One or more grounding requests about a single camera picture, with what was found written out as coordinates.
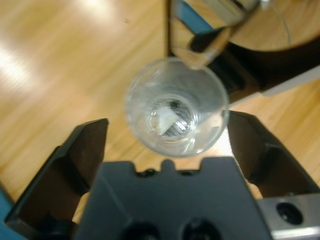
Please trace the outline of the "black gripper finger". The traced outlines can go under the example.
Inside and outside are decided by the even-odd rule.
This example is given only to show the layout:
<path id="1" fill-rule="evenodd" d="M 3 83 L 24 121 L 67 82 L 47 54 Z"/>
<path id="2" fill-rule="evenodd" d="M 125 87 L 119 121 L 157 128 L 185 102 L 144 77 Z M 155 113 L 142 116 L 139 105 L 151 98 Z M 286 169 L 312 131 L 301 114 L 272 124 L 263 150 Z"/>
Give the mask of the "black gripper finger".
<path id="1" fill-rule="evenodd" d="M 106 118 L 78 125 L 57 146 L 4 219 L 28 240 L 70 240 L 73 217 L 104 159 Z"/>
<path id="2" fill-rule="evenodd" d="M 310 175 L 256 116 L 230 111 L 227 127 L 233 155 L 245 179 L 264 198 L 319 193 Z"/>

